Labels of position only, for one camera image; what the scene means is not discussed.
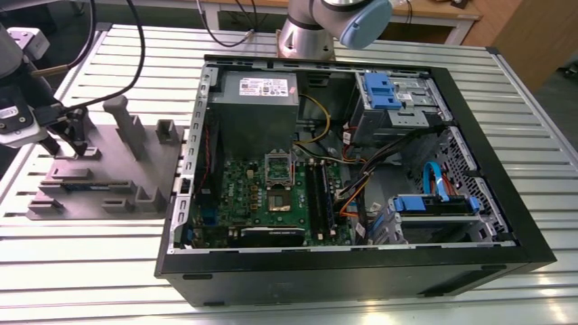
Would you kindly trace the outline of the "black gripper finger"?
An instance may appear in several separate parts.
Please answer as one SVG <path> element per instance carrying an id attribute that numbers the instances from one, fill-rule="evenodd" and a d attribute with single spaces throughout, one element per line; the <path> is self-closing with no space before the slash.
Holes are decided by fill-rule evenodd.
<path id="1" fill-rule="evenodd" d="M 85 155 L 87 148 L 85 136 L 85 118 L 87 117 L 86 107 L 59 112 L 55 121 L 49 125 L 49 130 L 71 147 L 77 156 Z"/>
<path id="2" fill-rule="evenodd" d="M 50 156 L 55 156 L 59 152 L 59 144 L 51 137 L 47 131 L 45 131 L 45 137 L 37 142 Z"/>

